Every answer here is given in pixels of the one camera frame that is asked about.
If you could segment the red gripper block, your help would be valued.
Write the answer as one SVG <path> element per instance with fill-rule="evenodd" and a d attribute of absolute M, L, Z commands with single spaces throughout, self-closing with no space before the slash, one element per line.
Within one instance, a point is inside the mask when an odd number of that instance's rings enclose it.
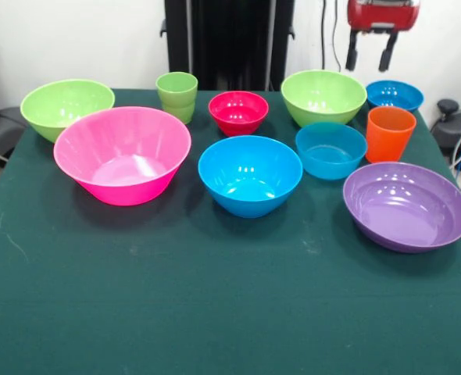
<path fill-rule="evenodd" d="M 395 31 L 389 34 L 386 47 L 381 55 L 379 71 L 388 70 L 399 31 L 410 30 L 420 11 L 419 1 L 348 1 L 348 23 L 350 31 L 348 54 L 345 68 L 353 71 L 356 67 L 358 52 L 356 49 L 359 31 L 373 30 Z"/>

